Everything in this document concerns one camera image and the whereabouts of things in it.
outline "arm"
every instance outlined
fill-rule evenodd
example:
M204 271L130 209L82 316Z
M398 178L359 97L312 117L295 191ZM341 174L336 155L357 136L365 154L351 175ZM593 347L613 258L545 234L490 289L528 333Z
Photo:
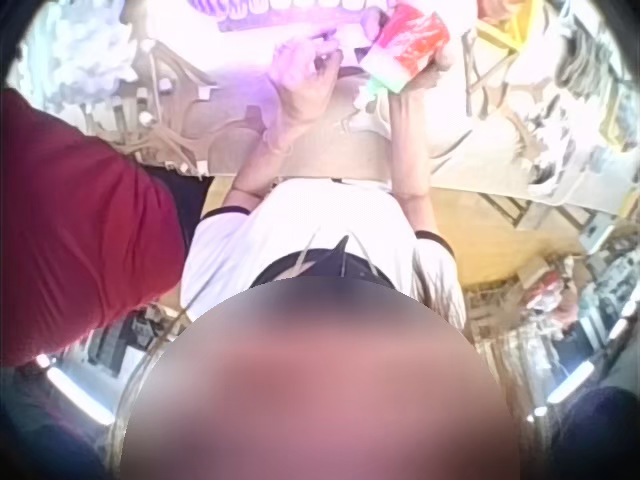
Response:
M327 109L342 58L329 34L289 42L276 52L269 79L280 109L238 172L224 206L252 211L264 199L294 142Z
M393 196L415 231L438 233L430 197L431 162L425 139L422 91L389 95L389 114Z
M361 19L365 36L374 42L388 17L382 10L369 8ZM389 94L391 117L391 184L409 224L415 231L438 233L431 204L431 163L429 142L425 138L424 89L434 87L440 72L455 63L449 44L436 52L434 62L398 94Z
M291 122L275 122L240 168L222 205L253 211L269 192L288 151L304 131L304 127Z

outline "right hand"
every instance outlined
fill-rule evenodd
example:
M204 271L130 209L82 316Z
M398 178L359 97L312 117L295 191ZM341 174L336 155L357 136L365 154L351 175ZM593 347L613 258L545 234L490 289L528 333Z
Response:
M275 53L269 79L280 98L280 120L307 127L329 105L343 54L330 33L291 40Z
M367 8L360 18L360 24L364 30L365 37L367 37L371 43L375 42L388 20L389 16L380 8ZM455 49L452 48L451 42L449 42L436 52L433 62L411 80L411 82L404 87L401 94L435 87L438 84L442 72L449 70L456 61Z

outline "toothpaste tube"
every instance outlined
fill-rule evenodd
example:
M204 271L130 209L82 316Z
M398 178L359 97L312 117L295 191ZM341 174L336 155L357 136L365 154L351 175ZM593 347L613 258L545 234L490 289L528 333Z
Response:
M451 38L433 5L429 0L400 3L360 62L363 70L394 93L400 93Z

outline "red sleeve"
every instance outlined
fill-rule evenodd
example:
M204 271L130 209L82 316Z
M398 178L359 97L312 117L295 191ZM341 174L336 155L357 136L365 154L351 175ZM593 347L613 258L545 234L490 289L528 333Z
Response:
M0 97L3 365L54 352L180 280L168 190L97 138Z

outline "fluorescent light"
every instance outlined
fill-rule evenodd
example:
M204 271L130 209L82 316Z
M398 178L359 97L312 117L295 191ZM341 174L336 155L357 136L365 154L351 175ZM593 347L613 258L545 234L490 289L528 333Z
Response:
M591 375L596 367L593 363L586 361L583 362L575 371L567 377L567 379L556 388L547 401L549 403L557 404L565 400L571 395L580 385L582 385L589 375Z
M636 311L636 300L629 300L622 308L621 317L630 317Z
M621 318L620 320L618 320L616 324L613 326L613 328L611 329L611 332L609 332L609 341L615 340L616 338L618 338L620 334L627 329L628 326L629 326L629 322L624 318Z
M549 409L547 407L538 407L533 411L533 414L536 417L544 417L548 411Z
M36 363L40 368L49 368L51 366L51 360L46 355L40 354L36 357Z
M47 371L47 377L58 390L96 422L102 425L111 425L115 421L113 413L95 401L59 368L50 368Z

